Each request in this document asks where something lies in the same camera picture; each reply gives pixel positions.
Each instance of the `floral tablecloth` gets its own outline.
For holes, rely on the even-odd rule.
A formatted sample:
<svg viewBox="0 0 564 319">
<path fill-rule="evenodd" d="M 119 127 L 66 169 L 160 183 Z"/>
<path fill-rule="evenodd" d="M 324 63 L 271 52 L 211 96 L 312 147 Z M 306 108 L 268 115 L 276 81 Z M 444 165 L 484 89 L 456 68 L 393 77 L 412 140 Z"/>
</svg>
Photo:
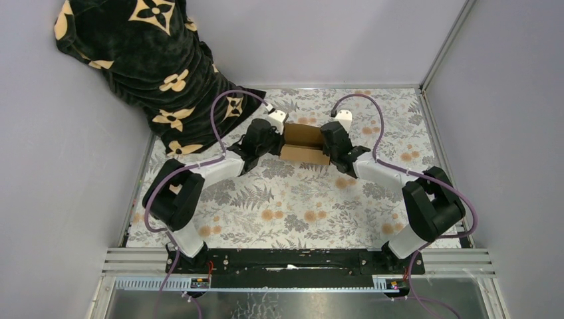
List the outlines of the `floral tablecloth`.
<svg viewBox="0 0 564 319">
<path fill-rule="evenodd" d="M 329 110 L 342 96 L 371 95 L 384 112 L 385 132 L 379 155 L 421 171 L 435 164 L 434 154 L 412 88 L 372 90 L 268 90 L 266 99 L 289 113 L 288 122 L 321 126 L 331 120 Z M 380 132 L 376 108 L 364 98 L 349 98 L 343 108 L 353 112 L 353 145 L 372 147 Z M 223 140 L 236 142 L 246 123 Z M 216 144 L 203 154 L 178 156 L 182 162 L 219 154 Z M 163 163 L 164 146 L 156 141 L 137 203 Z M 153 234 L 143 223 L 144 209 L 135 205 L 127 247 L 163 247 L 165 234 Z M 407 224 L 399 195 L 375 184 L 339 173 L 334 166 L 282 161 L 266 155 L 248 174 L 205 189 L 194 224 L 209 247 L 223 248 L 379 248 Z M 443 239 L 431 247 L 460 247 Z"/>
</svg>

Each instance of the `black mounting plate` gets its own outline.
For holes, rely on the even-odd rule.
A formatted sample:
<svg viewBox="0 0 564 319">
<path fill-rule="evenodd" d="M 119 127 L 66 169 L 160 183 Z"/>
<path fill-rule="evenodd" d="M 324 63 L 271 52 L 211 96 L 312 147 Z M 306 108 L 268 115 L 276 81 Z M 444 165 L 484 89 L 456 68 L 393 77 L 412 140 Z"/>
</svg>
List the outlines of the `black mounting plate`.
<svg viewBox="0 0 564 319">
<path fill-rule="evenodd" d="M 401 265 L 384 266 L 381 251 L 366 249 L 208 249 L 194 266 L 181 257 L 175 274 L 207 274 L 213 263 L 213 288 L 338 288 L 372 286 L 372 275 L 403 275 L 409 258 Z M 172 261 L 176 255 L 170 251 Z M 412 274 L 424 274 L 421 255 Z"/>
</svg>

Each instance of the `white wall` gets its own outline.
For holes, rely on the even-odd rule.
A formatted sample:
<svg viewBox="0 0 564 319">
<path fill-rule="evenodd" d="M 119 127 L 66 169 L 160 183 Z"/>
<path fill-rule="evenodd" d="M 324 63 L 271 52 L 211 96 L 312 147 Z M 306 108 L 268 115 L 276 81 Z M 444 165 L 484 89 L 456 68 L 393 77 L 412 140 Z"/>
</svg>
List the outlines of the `white wall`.
<svg viewBox="0 0 564 319">
<path fill-rule="evenodd" d="M 2 3 L 2 318 L 84 318 L 149 136 L 101 75 L 56 49 L 62 4 Z"/>
<path fill-rule="evenodd" d="M 414 84 L 464 0 L 188 0 L 219 68 L 262 86 Z"/>
<path fill-rule="evenodd" d="M 564 318 L 564 2 L 478 1 L 428 95 L 513 319 Z"/>
</svg>

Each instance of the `cardboard box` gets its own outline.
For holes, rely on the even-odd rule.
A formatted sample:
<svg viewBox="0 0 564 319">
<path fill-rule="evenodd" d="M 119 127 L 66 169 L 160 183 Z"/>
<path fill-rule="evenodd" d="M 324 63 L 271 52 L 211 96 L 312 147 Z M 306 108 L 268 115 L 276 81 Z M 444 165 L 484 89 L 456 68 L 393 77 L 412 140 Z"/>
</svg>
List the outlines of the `cardboard box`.
<svg viewBox="0 0 564 319">
<path fill-rule="evenodd" d="M 305 124 L 284 124 L 285 144 L 280 159 L 329 165 L 329 156 L 323 155 L 321 129 Z"/>
</svg>

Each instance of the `black fabric with flower print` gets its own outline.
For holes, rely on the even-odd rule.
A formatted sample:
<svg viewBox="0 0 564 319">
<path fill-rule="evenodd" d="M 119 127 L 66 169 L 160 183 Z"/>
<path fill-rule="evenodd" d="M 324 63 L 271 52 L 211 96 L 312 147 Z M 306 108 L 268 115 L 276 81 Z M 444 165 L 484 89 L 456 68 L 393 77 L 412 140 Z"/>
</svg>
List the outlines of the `black fabric with flower print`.
<svg viewBox="0 0 564 319">
<path fill-rule="evenodd" d="M 239 87 L 215 67 L 186 15 L 186 0 L 66 0 L 55 39 L 60 51 L 99 70 L 113 93 L 143 110 L 167 154 L 202 152 L 216 142 L 212 102 Z M 215 109 L 220 134 L 259 105 L 248 96 L 222 100 Z"/>
</svg>

